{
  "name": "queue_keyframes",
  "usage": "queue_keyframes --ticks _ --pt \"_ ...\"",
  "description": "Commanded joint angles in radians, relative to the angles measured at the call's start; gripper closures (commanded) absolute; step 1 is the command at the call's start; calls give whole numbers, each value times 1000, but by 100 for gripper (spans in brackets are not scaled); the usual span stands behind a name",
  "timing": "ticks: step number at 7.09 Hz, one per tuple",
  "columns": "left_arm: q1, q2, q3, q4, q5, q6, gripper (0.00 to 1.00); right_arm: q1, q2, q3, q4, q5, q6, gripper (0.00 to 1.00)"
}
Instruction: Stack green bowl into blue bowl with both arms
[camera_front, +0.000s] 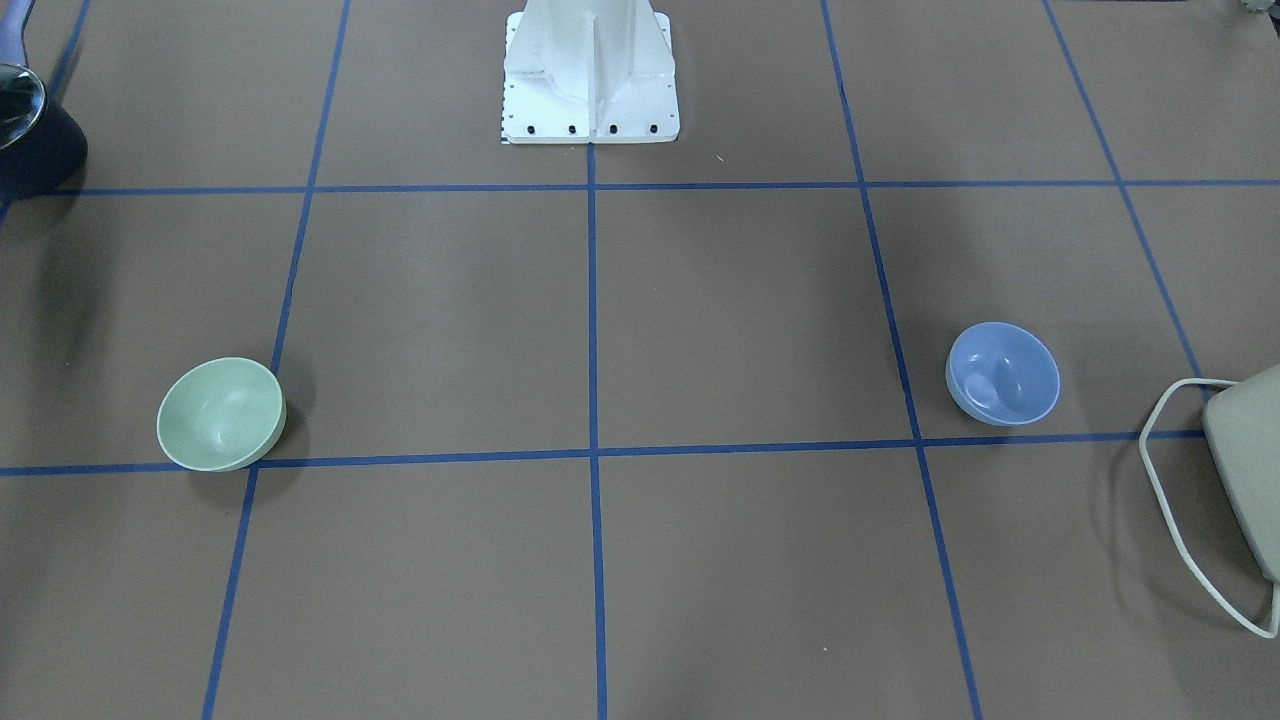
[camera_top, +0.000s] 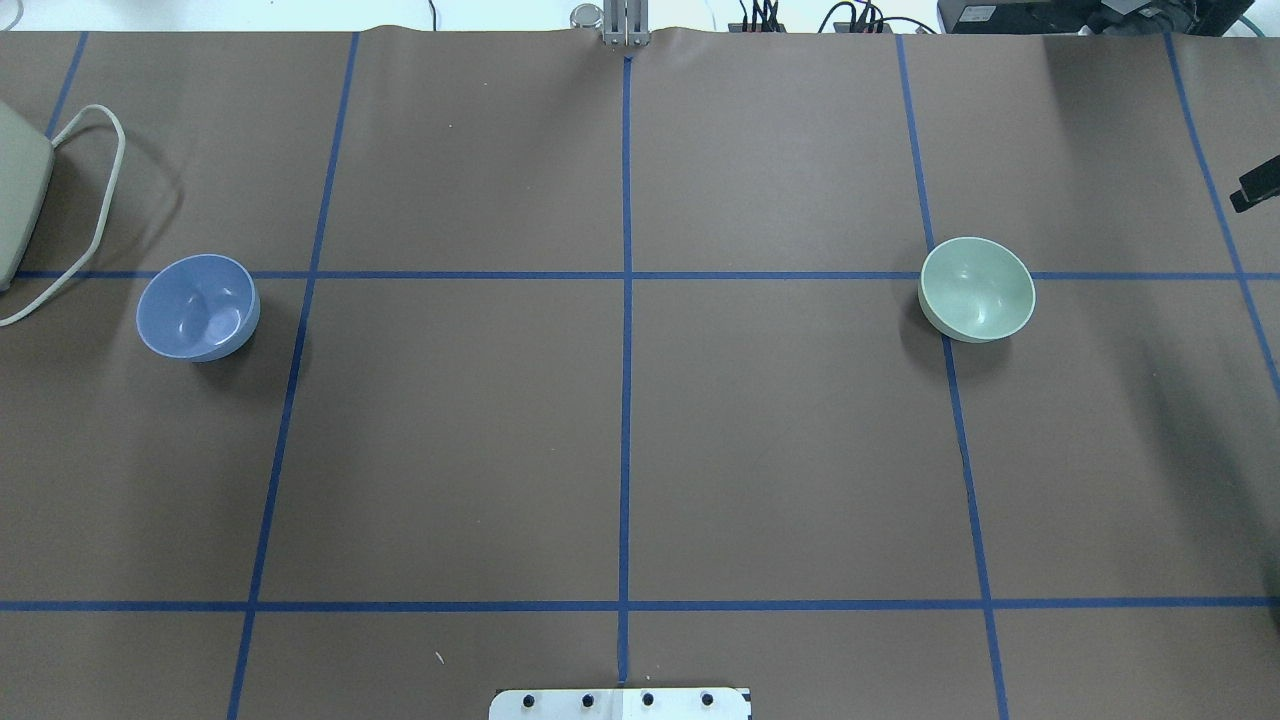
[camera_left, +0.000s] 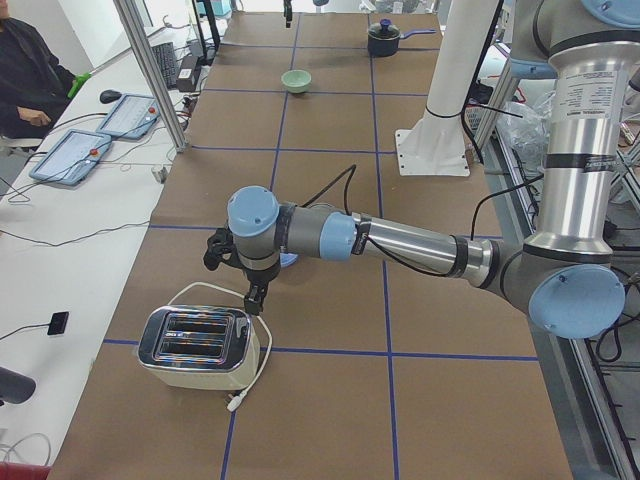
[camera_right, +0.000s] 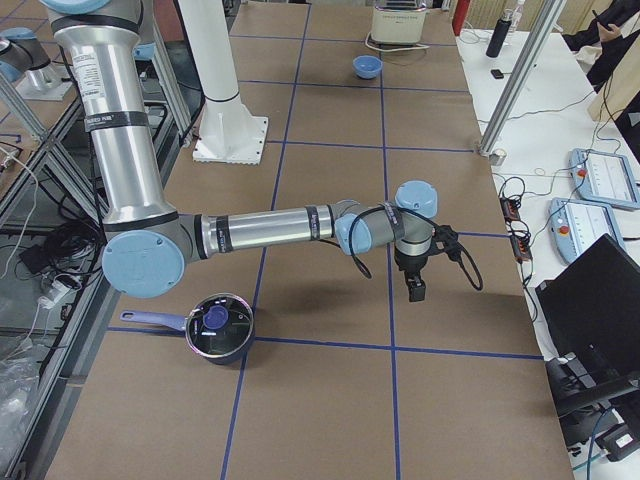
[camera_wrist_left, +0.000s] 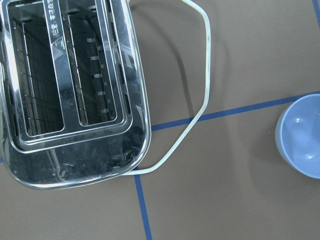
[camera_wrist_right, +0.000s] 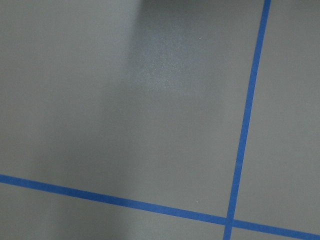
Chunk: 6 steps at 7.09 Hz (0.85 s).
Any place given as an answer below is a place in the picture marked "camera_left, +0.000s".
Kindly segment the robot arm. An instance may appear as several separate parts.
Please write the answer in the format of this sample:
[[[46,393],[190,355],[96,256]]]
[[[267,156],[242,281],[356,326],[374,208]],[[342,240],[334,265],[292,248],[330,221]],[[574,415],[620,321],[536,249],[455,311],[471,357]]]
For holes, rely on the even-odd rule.
[[[535,232],[521,246],[444,235],[327,207],[282,204],[249,186],[229,200],[233,262],[258,314],[283,253],[345,261],[385,255],[432,277],[493,292],[559,337],[592,337],[620,317],[626,293],[603,238],[623,101],[639,61],[635,1],[526,1],[513,61],[547,62],[556,90]]]

